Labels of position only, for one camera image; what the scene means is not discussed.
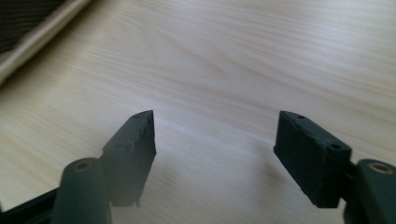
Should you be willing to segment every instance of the dark fabric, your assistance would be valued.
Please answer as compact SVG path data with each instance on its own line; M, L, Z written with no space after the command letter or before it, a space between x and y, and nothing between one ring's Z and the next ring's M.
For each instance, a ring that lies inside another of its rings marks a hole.
M0 54L37 27L65 0L0 0Z

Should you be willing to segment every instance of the wooden table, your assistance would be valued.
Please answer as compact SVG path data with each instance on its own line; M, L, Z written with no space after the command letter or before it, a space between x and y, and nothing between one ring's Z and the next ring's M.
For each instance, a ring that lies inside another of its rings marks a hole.
M279 110L396 164L393 1L96 0L0 88L4 210L153 109L142 208L114 223L344 223L273 152Z

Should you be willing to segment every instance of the black plastic part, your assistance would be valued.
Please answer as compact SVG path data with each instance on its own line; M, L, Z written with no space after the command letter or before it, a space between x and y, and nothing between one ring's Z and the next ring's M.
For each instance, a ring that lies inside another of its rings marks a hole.
M338 206L349 146L310 119L281 111L274 152L314 205Z
M154 138L154 115L150 110L130 117L103 148L101 160L113 205L139 206L157 153Z
M369 223L396 223L396 168L375 160L357 166L356 191Z
M360 208L356 209L348 203L344 210L344 221L346 224L369 224L369 220L364 210Z
M110 208L99 159L74 161L64 168L51 224L109 224Z
M40 195L1 214L1 224L48 224L57 189Z

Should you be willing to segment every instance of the screw hole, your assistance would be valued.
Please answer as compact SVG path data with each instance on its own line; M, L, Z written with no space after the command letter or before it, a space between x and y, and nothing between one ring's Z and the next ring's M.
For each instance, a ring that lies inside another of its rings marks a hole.
M391 175L393 174L393 170L390 169L387 165L379 163L379 162L372 162L369 164L372 170L379 172L383 175Z
M75 170L76 172L84 172L84 171L86 171L86 170L89 170L91 167L92 167L92 163L91 163L91 162L89 162L89 161L83 161L83 162L77 164L77 165L74 167L74 170Z
M335 149L340 149L341 147L336 145L336 144L332 144L330 147L335 148Z

